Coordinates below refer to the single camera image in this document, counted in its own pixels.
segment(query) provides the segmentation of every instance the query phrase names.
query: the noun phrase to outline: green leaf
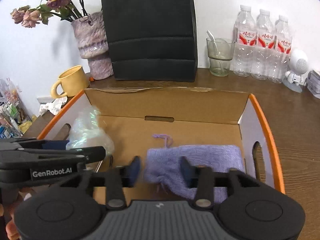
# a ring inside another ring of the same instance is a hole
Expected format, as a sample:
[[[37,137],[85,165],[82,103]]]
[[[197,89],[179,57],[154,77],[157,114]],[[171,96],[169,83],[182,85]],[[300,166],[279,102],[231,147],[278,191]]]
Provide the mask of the green leaf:
[[[42,23],[45,25],[48,25],[49,18],[52,16],[53,16],[53,14],[51,14],[50,12],[41,12]]]
[[[27,11],[29,9],[30,9],[30,5],[27,5],[27,6],[20,7],[18,11]]]
[[[67,8],[60,7],[60,14],[62,16],[62,19],[66,19],[70,15],[70,11]]]
[[[72,3],[69,3],[68,4],[68,7],[71,9],[71,10],[75,10],[76,9],[76,6]]]
[[[47,6],[46,4],[40,4],[40,10],[43,11],[43,12],[52,11],[52,9],[49,6]]]

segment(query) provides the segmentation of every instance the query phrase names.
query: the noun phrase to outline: cardboard box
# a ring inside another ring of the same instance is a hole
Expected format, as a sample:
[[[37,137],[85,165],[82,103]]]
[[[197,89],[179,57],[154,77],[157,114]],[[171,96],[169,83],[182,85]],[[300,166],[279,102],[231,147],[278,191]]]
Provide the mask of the cardboard box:
[[[163,147],[153,134],[169,134],[172,146],[213,144],[240,147],[247,174],[256,177],[252,154],[259,142],[265,165],[265,183],[285,193],[282,169],[268,122],[254,95],[208,88],[86,89],[76,95],[47,125],[38,139],[52,139],[66,123],[72,125],[79,109],[96,106],[100,126],[115,143],[114,166],[124,165],[136,155],[145,160],[149,148]],[[155,197],[157,185],[139,181],[124,189],[131,199]],[[104,202],[105,189],[95,192]],[[173,198],[158,193],[156,198]]]

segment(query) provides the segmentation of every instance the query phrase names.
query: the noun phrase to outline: box flap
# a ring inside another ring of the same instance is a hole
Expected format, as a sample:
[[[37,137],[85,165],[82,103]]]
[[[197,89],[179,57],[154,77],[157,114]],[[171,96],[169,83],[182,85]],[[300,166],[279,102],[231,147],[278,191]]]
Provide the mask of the box flap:
[[[177,121],[237,124],[249,94],[210,88],[86,89],[101,115],[145,118],[172,117]]]

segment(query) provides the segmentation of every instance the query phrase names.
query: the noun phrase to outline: red bottle label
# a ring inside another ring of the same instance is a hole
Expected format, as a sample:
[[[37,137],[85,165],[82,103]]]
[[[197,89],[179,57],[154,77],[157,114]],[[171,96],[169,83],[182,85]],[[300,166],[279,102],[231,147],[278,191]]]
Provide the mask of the red bottle label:
[[[275,46],[275,35],[266,32],[260,32],[258,36],[258,47],[273,49]]]
[[[242,29],[240,30],[238,35],[237,42],[239,44],[254,46],[256,44],[257,34],[256,32]]]
[[[287,39],[278,39],[277,51],[290,54],[291,41]]]

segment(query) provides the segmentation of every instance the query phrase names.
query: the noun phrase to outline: purple towel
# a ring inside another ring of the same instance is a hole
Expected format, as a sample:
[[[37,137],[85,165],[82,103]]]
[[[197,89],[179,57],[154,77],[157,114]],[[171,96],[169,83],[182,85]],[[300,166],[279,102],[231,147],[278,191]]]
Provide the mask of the purple towel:
[[[239,147],[234,145],[184,145],[173,148],[149,149],[144,178],[151,183],[167,185],[176,195],[193,199],[195,188],[187,188],[180,173],[179,158],[185,156],[194,165],[210,166],[213,171],[228,172],[230,168],[244,171]],[[227,189],[216,187],[214,202],[227,198]]]

